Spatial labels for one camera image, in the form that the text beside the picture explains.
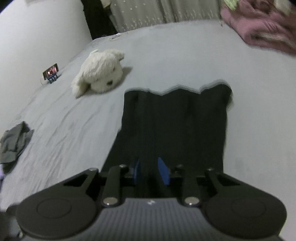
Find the black t-shirt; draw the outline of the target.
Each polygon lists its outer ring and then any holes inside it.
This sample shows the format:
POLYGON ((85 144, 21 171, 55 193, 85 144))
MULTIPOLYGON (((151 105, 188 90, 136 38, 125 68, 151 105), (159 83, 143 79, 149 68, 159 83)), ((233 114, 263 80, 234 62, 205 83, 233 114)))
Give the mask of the black t-shirt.
POLYGON ((231 95, 223 83, 200 92, 127 91, 121 128, 102 171, 121 164, 132 167, 139 159, 137 196, 166 198, 171 193, 159 174, 159 157, 169 168, 181 164, 197 174, 209 167, 222 170, 231 95))

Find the white plush dog toy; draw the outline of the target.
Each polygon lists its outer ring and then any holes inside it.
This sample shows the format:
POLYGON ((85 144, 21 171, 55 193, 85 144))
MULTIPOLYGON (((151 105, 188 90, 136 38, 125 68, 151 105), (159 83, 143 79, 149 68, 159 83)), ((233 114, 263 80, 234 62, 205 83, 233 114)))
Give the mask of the white plush dog toy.
POLYGON ((93 50, 71 83, 73 95, 79 98, 88 89, 96 93, 105 93, 114 89, 123 76, 120 62, 124 57, 124 52, 117 49, 107 49, 103 52, 93 50))

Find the phone on blue stand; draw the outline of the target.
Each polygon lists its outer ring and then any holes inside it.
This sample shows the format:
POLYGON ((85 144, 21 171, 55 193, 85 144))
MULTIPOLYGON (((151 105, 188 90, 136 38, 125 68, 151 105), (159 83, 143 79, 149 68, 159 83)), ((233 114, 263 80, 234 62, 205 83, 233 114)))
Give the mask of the phone on blue stand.
POLYGON ((55 63, 42 73, 42 78, 40 80, 41 85, 52 84, 59 78, 58 74, 59 67, 58 64, 55 63))

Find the grey folded garment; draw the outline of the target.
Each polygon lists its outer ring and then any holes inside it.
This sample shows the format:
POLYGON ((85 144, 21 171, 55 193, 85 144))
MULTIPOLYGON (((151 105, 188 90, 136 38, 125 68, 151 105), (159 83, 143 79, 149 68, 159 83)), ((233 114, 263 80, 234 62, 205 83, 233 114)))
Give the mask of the grey folded garment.
POLYGON ((12 171, 33 133, 34 130, 25 121, 4 132, 1 137, 1 167, 4 174, 12 171))

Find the grey star curtain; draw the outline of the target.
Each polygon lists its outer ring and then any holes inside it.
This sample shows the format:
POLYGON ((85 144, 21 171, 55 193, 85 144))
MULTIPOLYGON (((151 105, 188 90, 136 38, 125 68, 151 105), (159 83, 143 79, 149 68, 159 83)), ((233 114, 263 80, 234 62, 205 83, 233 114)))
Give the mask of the grey star curtain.
POLYGON ((119 32, 159 24, 221 18, 219 0, 111 1, 111 19, 119 32))

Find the black hanging coat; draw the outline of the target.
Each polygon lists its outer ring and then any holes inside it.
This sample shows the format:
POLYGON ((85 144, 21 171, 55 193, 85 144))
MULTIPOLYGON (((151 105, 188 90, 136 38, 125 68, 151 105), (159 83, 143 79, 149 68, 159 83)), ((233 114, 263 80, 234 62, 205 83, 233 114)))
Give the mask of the black hanging coat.
POLYGON ((104 9, 99 0, 81 0, 85 19, 92 39, 117 34, 117 30, 110 19, 111 10, 104 9))

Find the beige hanging bag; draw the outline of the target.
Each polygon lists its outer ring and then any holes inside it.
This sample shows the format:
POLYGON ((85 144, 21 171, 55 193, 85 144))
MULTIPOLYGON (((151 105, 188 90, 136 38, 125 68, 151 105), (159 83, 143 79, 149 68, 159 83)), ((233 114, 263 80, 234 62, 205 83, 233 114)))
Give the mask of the beige hanging bag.
POLYGON ((100 0, 100 1, 104 9, 110 8, 112 0, 100 0))

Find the pink rolled quilt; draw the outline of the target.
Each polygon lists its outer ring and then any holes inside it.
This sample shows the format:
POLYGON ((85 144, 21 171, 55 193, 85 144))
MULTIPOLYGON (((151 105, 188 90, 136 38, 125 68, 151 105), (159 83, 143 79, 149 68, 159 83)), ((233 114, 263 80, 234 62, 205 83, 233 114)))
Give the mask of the pink rolled quilt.
POLYGON ((220 14, 246 44, 295 55, 295 1, 290 2, 288 16, 275 8, 274 1, 245 0, 239 0, 235 11, 223 2, 220 14))

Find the green patterned cloth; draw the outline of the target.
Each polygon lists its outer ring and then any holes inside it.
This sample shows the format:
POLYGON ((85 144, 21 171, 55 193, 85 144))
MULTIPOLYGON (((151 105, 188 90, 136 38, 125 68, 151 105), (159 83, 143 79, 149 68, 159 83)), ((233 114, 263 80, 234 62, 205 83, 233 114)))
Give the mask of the green patterned cloth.
POLYGON ((225 5, 232 11, 235 11, 238 7, 239 0, 224 0, 225 5))

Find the cream white garment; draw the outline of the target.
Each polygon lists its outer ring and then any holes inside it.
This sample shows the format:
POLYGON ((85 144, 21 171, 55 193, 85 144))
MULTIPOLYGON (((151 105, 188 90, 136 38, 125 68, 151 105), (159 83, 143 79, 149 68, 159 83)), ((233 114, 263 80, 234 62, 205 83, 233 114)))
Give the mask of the cream white garment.
POLYGON ((275 8, 285 15, 289 15, 292 10, 292 3, 289 0, 274 0, 275 8))

